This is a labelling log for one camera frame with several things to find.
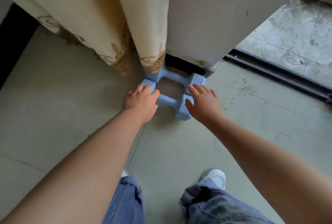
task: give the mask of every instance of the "curtain fold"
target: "curtain fold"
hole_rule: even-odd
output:
[[[162,66],[169,0],[13,1],[52,32],[93,48],[123,76],[133,68],[131,36],[146,72]]]

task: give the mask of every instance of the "hand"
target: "hand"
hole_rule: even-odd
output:
[[[193,96],[193,104],[186,99],[186,107],[197,121],[204,123],[221,115],[220,102],[213,89],[198,84],[188,85],[188,89]]]
[[[133,111],[142,120],[142,124],[147,123],[156,113],[158,108],[156,101],[160,94],[157,89],[152,94],[150,92],[151,86],[143,86],[142,83],[137,86],[135,92],[129,90],[122,110]]]

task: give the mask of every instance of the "forearm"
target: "forearm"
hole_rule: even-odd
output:
[[[101,223],[140,118],[124,111],[59,163],[3,223]]]
[[[274,143],[219,116],[204,123],[287,223],[331,220],[331,180]]]

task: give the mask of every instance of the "blue jeans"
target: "blue jeans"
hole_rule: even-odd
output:
[[[221,190],[213,180],[203,180],[185,189],[180,207],[186,224],[273,223],[257,209]],[[103,224],[143,224],[142,191],[132,176],[120,179]]]

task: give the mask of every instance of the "white shoe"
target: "white shoe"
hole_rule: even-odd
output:
[[[212,179],[213,182],[221,189],[226,188],[226,175],[218,169],[207,170],[203,172],[200,181]]]
[[[121,177],[126,177],[126,176],[129,176],[129,174],[125,170],[123,170],[122,174],[121,174]]]

